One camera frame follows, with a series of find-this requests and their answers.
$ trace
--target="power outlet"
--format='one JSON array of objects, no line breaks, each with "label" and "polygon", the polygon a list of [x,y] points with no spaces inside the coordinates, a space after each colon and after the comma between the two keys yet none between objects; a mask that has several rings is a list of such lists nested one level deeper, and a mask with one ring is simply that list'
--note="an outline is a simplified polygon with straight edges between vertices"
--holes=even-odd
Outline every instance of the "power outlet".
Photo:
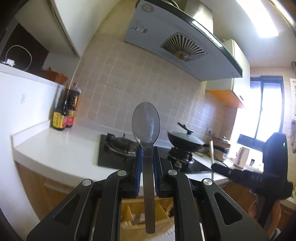
[{"label": "power outlet", "polygon": [[213,137],[215,135],[215,131],[212,128],[208,127],[207,135]]}]

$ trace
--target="window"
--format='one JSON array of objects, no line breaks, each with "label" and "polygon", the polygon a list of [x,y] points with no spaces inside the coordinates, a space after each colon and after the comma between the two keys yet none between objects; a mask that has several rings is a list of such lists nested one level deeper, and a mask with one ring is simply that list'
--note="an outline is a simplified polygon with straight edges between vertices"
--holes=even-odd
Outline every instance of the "window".
[{"label": "window", "polygon": [[243,129],[237,143],[262,151],[274,132],[281,132],[284,120],[284,83],[278,76],[251,78],[250,100],[242,115]]}]

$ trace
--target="electrical cable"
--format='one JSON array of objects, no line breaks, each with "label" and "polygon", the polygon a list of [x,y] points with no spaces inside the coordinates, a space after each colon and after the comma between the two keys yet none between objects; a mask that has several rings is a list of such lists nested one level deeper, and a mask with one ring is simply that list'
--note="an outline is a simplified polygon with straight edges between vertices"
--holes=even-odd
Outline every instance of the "electrical cable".
[{"label": "electrical cable", "polygon": [[31,65],[31,63],[32,63],[32,55],[31,55],[30,52],[29,52],[26,48],[24,48],[23,46],[20,46],[20,45],[12,45],[12,46],[7,50],[7,52],[6,52],[6,55],[5,55],[5,62],[7,61],[7,54],[8,54],[8,51],[9,51],[10,49],[12,49],[13,47],[20,47],[20,48],[26,50],[26,51],[28,52],[28,54],[30,55],[31,60],[30,60],[29,66],[28,66],[25,70],[23,70],[23,71],[26,71],[26,70],[30,67],[30,65]]},{"label": "electrical cable", "polygon": [[215,155],[214,155],[214,158],[216,159],[216,161],[219,161],[219,162],[221,162],[223,165],[225,165],[227,168],[229,168],[224,162],[222,162],[222,161],[220,161],[220,160],[218,160],[218,158],[217,157],[215,157]]}]

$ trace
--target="metal screw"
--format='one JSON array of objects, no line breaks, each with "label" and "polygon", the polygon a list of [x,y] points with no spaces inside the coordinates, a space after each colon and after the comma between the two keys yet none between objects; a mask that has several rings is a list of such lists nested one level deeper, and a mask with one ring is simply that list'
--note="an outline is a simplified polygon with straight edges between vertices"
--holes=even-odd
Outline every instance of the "metal screw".
[{"label": "metal screw", "polygon": [[126,175],[126,171],[125,170],[120,170],[120,171],[117,172],[117,175],[123,177],[123,176]]},{"label": "metal screw", "polygon": [[89,179],[83,180],[82,185],[83,186],[89,186],[89,185],[91,185],[91,180],[89,180]]},{"label": "metal screw", "polygon": [[207,186],[211,186],[213,184],[212,180],[211,179],[204,179],[204,184],[207,185]]},{"label": "metal screw", "polygon": [[176,170],[174,170],[174,169],[171,169],[171,170],[168,171],[168,174],[171,175],[171,176],[176,176],[177,173],[178,172]]},{"label": "metal screw", "polygon": [[154,11],[154,7],[148,3],[144,3],[142,6],[141,6],[141,9],[144,11],[144,12],[153,12]]}]

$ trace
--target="spoon handle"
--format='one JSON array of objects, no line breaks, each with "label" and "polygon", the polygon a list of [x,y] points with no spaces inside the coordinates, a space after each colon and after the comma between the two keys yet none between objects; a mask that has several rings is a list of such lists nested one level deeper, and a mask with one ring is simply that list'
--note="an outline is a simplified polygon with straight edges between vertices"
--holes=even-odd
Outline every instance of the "spoon handle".
[{"label": "spoon handle", "polygon": [[154,175],[152,156],[143,156],[143,191],[146,233],[155,233]]}]

